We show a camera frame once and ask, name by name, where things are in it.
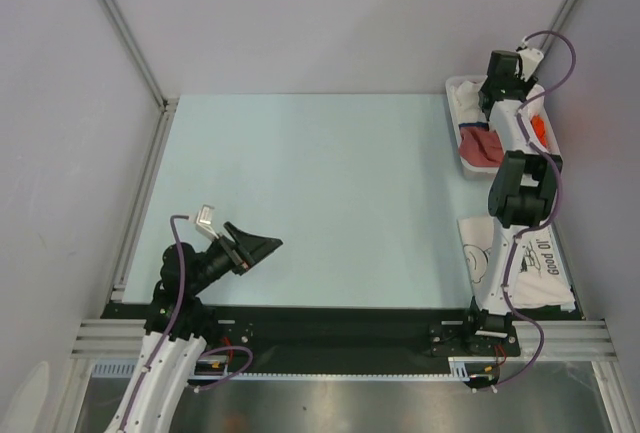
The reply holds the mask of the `white robot print t-shirt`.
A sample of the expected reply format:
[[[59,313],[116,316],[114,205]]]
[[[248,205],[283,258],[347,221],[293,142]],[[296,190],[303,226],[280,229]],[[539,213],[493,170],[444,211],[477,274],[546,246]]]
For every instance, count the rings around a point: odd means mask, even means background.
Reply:
[[[464,80],[451,90],[454,113],[459,124],[487,124],[485,113],[479,106],[479,90],[481,84]]]

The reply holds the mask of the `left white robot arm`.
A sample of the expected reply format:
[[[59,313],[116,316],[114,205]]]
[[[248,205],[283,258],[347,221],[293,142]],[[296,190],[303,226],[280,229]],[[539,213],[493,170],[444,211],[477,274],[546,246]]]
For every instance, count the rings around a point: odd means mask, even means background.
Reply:
[[[176,222],[187,218],[170,217],[174,242],[162,254],[160,280],[148,305],[137,362],[106,427],[108,432],[167,432],[188,379],[202,358],[233,351],[246,357],[223,381],[244,373],[253,362],[248,347],[219,344],[220,325],[199,294],[228,273],[249,272],[282,247],[283,241],[250,234],[226,222],[224,234],[202,228],[210,244],[197,252],[178,234]]]

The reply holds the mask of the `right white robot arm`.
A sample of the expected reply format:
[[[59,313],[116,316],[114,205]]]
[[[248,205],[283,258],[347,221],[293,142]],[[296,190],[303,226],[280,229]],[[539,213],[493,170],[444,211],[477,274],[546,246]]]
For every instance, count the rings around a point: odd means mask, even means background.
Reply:
[[[461,329],[473,356],[491,356],[515,340],[514,296],[526,241],[556,214],[562,159],[543,146],[525,118],[542,59],[541,51],[526,46],[495,50],[479,90],[479,108],[498,135],[503,159],[488,194],[491,254]]]

